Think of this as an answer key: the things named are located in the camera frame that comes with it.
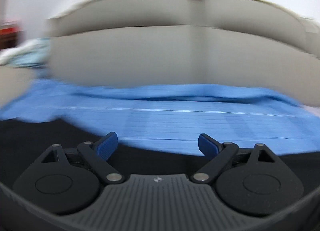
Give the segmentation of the blue plaid cloth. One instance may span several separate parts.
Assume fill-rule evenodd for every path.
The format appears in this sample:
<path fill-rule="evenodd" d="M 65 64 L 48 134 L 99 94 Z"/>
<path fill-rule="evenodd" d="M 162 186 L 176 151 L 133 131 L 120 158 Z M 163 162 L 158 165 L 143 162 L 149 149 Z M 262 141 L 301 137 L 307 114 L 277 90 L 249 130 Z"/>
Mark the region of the blue plaid cloth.
<path fill-rule="evenodd" d="M 85 87 L 38 79 L 1 108 L 1 118 L 64 118 L 96 135 L 114 131 L 126 144 L 174 153 L 200 154 L 202 133 L 243 148 L 264 143 L 278 155 L 319 151 L 319 117 L 267 88 Z"/>

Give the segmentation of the beige sofa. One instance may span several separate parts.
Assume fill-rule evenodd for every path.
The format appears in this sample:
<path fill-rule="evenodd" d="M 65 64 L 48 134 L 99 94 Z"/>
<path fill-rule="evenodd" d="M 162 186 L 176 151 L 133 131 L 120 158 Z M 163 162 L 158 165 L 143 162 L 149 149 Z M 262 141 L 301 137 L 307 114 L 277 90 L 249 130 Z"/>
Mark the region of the beige sofa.
<path fill-rule="evenodd" d="M 319 23 L 265 1 L 93 0 L 46 34 L 64 82 L 264 87 L 319 105 Z"/>

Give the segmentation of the light blue garment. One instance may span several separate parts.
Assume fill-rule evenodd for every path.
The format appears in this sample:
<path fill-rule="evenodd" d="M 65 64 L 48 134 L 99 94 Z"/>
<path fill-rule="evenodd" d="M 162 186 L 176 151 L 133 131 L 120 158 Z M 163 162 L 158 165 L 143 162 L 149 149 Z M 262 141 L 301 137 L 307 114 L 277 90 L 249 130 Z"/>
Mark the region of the light blue garment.
<path fill-rule="evenodd" d="M 38 67 L 46 63 L 49 52 L 50 38 L 26 40 L 14 48 L 1 50 L 1 66 Z"/>

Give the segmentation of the wooden furniture at left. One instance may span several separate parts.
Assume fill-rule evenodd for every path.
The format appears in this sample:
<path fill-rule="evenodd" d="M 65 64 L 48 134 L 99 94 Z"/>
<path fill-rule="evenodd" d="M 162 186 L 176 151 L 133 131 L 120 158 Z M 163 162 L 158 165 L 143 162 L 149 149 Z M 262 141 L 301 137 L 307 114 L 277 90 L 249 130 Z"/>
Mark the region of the wooden furniture at left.
<path fill-rule="evenodd" d="M 5 23 L 7 0 L 1 0 L 1 50 L 16 46 L 19 28 L 16 22 Z"/>

